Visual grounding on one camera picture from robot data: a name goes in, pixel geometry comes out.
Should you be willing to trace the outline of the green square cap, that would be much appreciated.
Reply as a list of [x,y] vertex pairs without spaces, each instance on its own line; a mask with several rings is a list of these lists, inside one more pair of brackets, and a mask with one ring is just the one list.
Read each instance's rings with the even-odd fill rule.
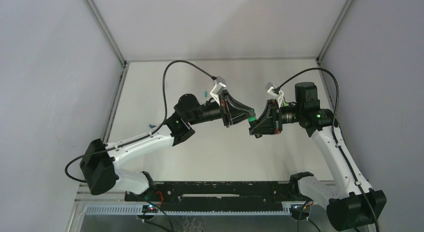
[[257,121],[257,118],[255,116],[248,118],[249,123],[255,123],[256,121]]

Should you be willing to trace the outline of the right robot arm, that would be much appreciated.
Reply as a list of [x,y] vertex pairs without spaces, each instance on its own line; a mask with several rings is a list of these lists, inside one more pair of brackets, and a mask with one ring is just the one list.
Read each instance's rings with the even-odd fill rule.
[[379,231],[378,218],[387,202],[382,190],[375,190],[363,176],[342,138],[330,109],[321,108],[317,87],[313,82],[295,84],[295,102],[284,104],[284,92],[268,83],[265,110],[257,119],[250,119],[250,135],[260,138],[277,135],[284,124],[299,124],[321,152],[335,182],[330,188],[311,172],[290,176],[295,193],[307,197],[325,209],[327,218],[337,231],[370,224]]

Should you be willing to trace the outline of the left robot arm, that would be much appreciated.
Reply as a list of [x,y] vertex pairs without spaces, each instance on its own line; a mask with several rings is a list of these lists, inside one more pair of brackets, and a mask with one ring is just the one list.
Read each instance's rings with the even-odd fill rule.
[[225,127],[230,127],[255,117],[253,108],[235,100],[227,90],[218,95],[217,101],[203,104],[195,95],[186,93],[174,106],[174,113],[152,130],[117,142],[103,143],[100,138],[91,141],[79,167],[94,196],[112,189],[140,195],[153,187],[154,181],[146,171],[125,169],[127,163],[187,141],[195,134],[193,125],[222,120]]

